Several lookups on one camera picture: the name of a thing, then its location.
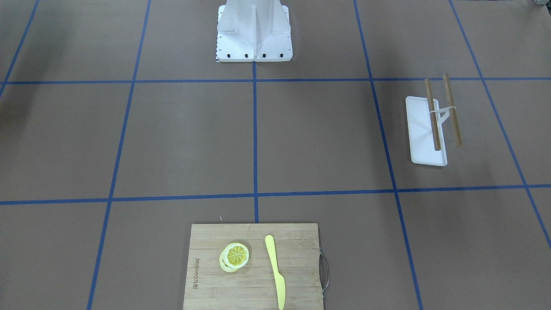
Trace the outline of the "yellow plastic knife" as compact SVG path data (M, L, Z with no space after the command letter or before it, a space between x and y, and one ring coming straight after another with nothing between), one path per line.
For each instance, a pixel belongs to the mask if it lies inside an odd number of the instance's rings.
M283 275L279 271L277 249L274 237L271 234L267 234L266 237L264 237L264 243L267 248L270 265L273 271L275 287L277 290L278 310L283 310L287 300L287 286Z

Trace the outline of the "bamboo cutting board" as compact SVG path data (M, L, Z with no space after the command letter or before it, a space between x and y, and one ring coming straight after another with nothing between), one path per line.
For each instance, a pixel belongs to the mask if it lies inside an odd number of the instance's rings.
M193 224L183 308L185 310L278 310L277 290L264 237L271 234L287 286L284 310L322 310L321 251L315 223ZM248 263L234 273L219 265L232 242L249 249Z

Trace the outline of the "white rack tray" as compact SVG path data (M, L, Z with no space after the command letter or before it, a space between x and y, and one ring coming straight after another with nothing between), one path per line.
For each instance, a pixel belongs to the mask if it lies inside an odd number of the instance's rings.
M408 96L405 99L411 161L415 164L444 167L448 164L443 137L443 122L449 117L449 107L439 108L434 99L441 151L435 151L427 98Z

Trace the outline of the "wooden rack rod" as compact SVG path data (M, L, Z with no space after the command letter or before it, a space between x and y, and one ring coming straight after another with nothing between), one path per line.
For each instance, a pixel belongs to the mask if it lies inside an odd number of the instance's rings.
M450 81L448 73L443 74L443 82L444 82L444 86L445 86L445 90L446 90L447 102L449 104L448 112L449 112L449 118L451 118L451 122L452 122L452 130L453 130L453 135L454 135L454 138L455 138L455 141L456 141L456 146L457 147L462 147L463 146L463 139L462 139L462 134L461 134L461 131L460 131L460 125L458 123L457 109L456 109L456 106L455 106L455 101L454 101L454 98L453 98L452 87L451 87L451 81Z
M436 108L434 104L434 96L431 86L431 81L429 78L425 78L424 80L425 84L425 90L427 95L427 103L429 108L429 118L430 118L430 124L432 129L432 137L433 137L433 149L435 151L441 151L441 141L439 136L439 129L438 129L438 123L436 119Z

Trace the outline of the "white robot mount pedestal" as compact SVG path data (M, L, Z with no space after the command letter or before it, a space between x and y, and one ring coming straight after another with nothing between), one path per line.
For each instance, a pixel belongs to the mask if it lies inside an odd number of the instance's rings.
M218 7L217 17L217 61L293 59L289 8L279 0L228 0Z

